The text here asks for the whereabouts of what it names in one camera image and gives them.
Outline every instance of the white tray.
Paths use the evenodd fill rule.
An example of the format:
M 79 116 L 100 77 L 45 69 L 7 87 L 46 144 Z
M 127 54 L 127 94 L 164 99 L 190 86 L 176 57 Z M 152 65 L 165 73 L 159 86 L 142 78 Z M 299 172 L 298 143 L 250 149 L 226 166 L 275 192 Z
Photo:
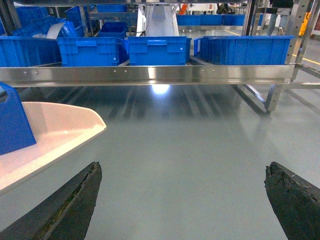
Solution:
M 76 150 L 107 129 L 101 117 L 88 108 L 47 102 L 22 104 L 37 144 L 0 156 L 0 231 L 95 161 Z M 57 172 L 70 165 L 68 175 Z

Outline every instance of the white plastic surface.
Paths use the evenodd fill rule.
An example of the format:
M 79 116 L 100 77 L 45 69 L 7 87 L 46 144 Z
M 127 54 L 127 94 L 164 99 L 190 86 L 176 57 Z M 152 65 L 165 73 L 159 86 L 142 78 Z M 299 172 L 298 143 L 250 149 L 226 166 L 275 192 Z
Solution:
M 0 196 L 43 172 L 106 129 L 91 109 L 23 102 L 37 144 L 0 156 Z

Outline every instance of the warehouse shelving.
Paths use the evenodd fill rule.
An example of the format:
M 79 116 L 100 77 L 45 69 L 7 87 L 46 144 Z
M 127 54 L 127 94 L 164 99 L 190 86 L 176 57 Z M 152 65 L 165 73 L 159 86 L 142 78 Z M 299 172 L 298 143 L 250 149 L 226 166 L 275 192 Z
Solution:
M 171 4 L 195 3 L 193 0 L 19 0 L 20 4 L 37 6 L 83 6 L 87 4 Z M 221 0 L 197 0 L 196 3 L 221 3 Z M 180 29 L 242 29 L 242 35 L 258 33 L 259 14 L 267 13 L 266 0 L 250 0 L 246 8 L 244 25 L 242 26 L 180 26 Z M 227 84 L 245 85 L 263 103 L 267 112 L 274 111 L 283 86 L 290 88 L 320 88 L 320 83 L 294 82 L 298 70 L 319 77 L 319 72 L 301 65 L 308 39 L 314 28 L 316 17 L 319 15 L 319 0 L 313 2 L 311 17 L 302 42 L 297 41 L 303 22 L 308 0 L 295 0 L 288 22 L 287 35 L 296 36 L 291 40 L 285 65 L 250 65 L 229 66 L 212 65 L 197 61 L 194 58 L 186 66 L 114 66 L 114 67 L 21 67 L 0 68 L 0 81 L 13 87 L 42 87 L 42 86 L 102 86 L 102 85 L 151 85 L 151 84 Z M 10 31 L 19 26 L 13 1 L 0 0 L 0 16 L 4 27 Z M 91 12 L 92 19 L 114 17 L 114 13 Z M 295 46 L 299 45 L 297 57 L 293 62 Z M 270 85 L 268 96 L 263 99 L 253 84 Z

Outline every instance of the metal rail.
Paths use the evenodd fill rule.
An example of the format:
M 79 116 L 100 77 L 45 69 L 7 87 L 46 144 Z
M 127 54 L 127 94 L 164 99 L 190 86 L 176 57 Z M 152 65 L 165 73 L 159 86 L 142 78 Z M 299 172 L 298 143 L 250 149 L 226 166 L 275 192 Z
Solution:
M 13 87 L 287 84 L 293 70 L 294 65 L 3 67 L 0 81 Z

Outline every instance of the blue plastic holder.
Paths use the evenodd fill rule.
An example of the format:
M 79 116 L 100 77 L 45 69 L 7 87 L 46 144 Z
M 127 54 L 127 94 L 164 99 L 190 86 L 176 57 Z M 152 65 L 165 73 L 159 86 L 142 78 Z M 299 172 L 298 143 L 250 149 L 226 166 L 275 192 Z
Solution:
M 39 19 L 49 16 L 49 12 L 44 6 L 21 6 L 16 8 L 16 13 L 22 27 L 26 27 Z
M 261 24 L 262 24 L 262 19 L 263 19 L 263 18 L 264 18 L 264 15 L 261 14 L 261 15 L 260 15 L 260 18 L 259 18 L 259 23 L 258 23 L 259 26 L 261 26 Z
M 0 36 L 0 67 L 30 67 L 61 62 L 56 40 Z
M 73 23 L 75 26 L 75 32 L 78 38 L 82 38 L 85 35 L 84 32 L 84 26 L 82 25 L 82 22 L 80 22 L 79 24 L 74 22 Z
M 245 22 L 244 14 L 223 14 L 224 26 L 243 26 Z
M 106 22 L 99 31 L 99 37 L 124 39 L 127 36 L 126 22 Z
M 128 40 L 131 66 L 186 64 L 186 36 L 130 36 Z
M 40 19 L 29 26 L 13 31 L 12 34 L 19 37 L 33 37 L 37 34 L 47 35 L 50 27 L 58 23 L 64 23 L 58 35 L 59 38 L 75 38 L 78 36 L 74 24 L 71 21 L 66 21 L 63 18 L 56 18 L 53 16 Z
M 194 39 L 193 55 L 205 61 L 211 60 L 212 50 L 209 45 L 209 39 L 214 36 L 204 36 Z
M 2 82 L 6 91 L 5 102 L 0 102 L 0 155 L 36 144 L 25 110 L 17 91 Z
M 208 39 L 211 62 L 219 65 L 283 65 L 293 38 L 294 36 L 211 37 Z
M 98 4 L 96 8 L 99 13 L 120 13 L 127 11 L 127 5 L 125 4 Z
M 117 66 L 128 60 L 124 40 L 116 37 L 57 39 L 63 67 Z
M 87 11 L 87 6 L 84 5 L 83 6 L 83 10 L 85 13 L 85 19 L 87 19 L 87 26 L 89 27 L 89 12 Z M 80 13 L 80 7 L 79 6 L 74 6 L 66 11 L 64 11 L 66 14 L 66 18 L 68 19 L 68 21 L 73 22 L 73 23 L 82 23 L 82 19 L 81 19 L 81 13 Z M 97 22 L 96 21 L 91 21 L 91 25 L 93 28 L 95 28 L 97 26 Z
M 207 25 L 207 26 L 220 26 L 223 22 L 223 16 L 219 14 L 213 14 L 213 15 L 200 15 L 200 24 L 201 25 Z
M 179 26 L 201 25 L 201 15 L 177 15 L 176 20 Z

